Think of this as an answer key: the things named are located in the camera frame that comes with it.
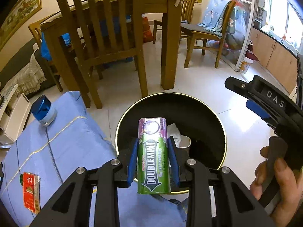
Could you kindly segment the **person's right hand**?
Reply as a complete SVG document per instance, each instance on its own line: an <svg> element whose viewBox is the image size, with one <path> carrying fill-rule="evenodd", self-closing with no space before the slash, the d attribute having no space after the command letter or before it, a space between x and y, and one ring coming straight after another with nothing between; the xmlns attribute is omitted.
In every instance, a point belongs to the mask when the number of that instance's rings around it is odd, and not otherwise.
<svg viewBox="0 0 303 227"><path fill-rule="evenodd" d="M271 214L276 226L287 226L294 217L302 198L302 171L291 170L282 158L274 163L277 183L280 187L281 201ZM257 200L262 195L262 184L266 180L266 161L258 165L250 191Z"/></svg>

